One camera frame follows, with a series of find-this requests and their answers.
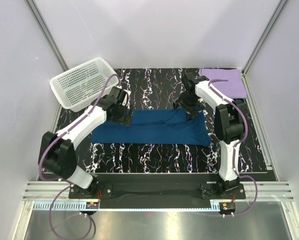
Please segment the blue cloth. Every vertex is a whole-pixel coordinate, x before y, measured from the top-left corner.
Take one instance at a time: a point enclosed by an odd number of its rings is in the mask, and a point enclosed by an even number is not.
[[[92,132],[99,144],[187,144],[209,146],[203,113],[188,120],[183,108],[135,110],[130,126],[105,122]]]

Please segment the laundry basket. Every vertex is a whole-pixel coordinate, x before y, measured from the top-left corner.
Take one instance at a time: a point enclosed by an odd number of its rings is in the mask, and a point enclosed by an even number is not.
[[[53,77],[50,87],[64,109],[78,112],[91,104],[101,93],[105,82],[115,71],[98,57]],[[108,94],[119,79],[111,78],[103,95]]]

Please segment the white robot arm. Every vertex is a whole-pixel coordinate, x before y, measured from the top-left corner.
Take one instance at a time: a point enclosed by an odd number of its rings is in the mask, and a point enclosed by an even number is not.
[[[214,91],[211,90],[209,86],[209,81],[202,81],[195,86],[195,94],[199,98],[202,98],[208,105],[210,105],[213,108],[214,112],[217,110],[218,106],[228,104],[226,101],[224,101],[224,99],[230,102],[234,102],[233,99],[225,96],[216,88],[215,91],[217,91],[219,95],[217,95]],[[237,144],[238,142],[239,139],[233,140],[230,143],[226,143],[223,140],[220,141],[221,165],[218,173],[219,176],[224,181],[233,181],[236,180],[236,178],[238,177],[235,171],[233,170],[233,164],[232,164],[234,145]],[[241,144],[236,145],[236,148],[238,150],[240,149],[240,145]],[[235,169],[238,169],[238,162],[239,162],[239,151],[235,151]]]
[[[240,139],[244,135],[243,119],[239,113],[228,103],[232,102],[237,107],[242,107],[241,100],[233,100],[216,88],[211,89],[210,81],[205,76],[195,77],[192,73],[187,73],[182,78],[186,91],[183,92],[175,102],[174,108],[179,106],[195,118],[198,111],[199,99],[203,99],[215,111],[214,132],[220,140],[221,162],[219,169],[219,180],[217,190],[219,193],[237,189],[240,179],[235,171],[238,169]],[[235,146],[235,156],[233,164],[233,152]]]
[[[102,97],[96,106],[88,107],[85,113],[74,122],[56,133],[46,132],[42,137],[39,159],[42,158],[51,142],[59,136],[62,137],[48,151],[42,166],[93,195],[96,192],[97,184],[91,183],[96,181],[96,178],[77,165],[75,150],[88,134],[106,121],[130,125],[133,107],[131,106],[128,113],[126,104],[128,99],[129,91],[113,87],[110,93]]]

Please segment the gray wall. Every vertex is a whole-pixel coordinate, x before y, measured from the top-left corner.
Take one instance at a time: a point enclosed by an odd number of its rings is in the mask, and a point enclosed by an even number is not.
[[[49,79],[61,72],[25,1],[0,0],[0,240],[11,239],[38,174],[40,140],[58,105]]]
[[[247,78],[279,175],[299,210],[299,0],[289,2]]]
[[[34,0],[70,68],[242,68],[279,0]]]

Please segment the purple towel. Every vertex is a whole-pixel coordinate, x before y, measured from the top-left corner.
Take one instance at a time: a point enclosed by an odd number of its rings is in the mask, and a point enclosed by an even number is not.
[[[213,85],[225,96],[231,99],[246,99],[247,93],[241,80],[241,71],[239,69],[202,69],[200,76],[206,76],[210,80],[224,79],[228,81],[214,82]]]

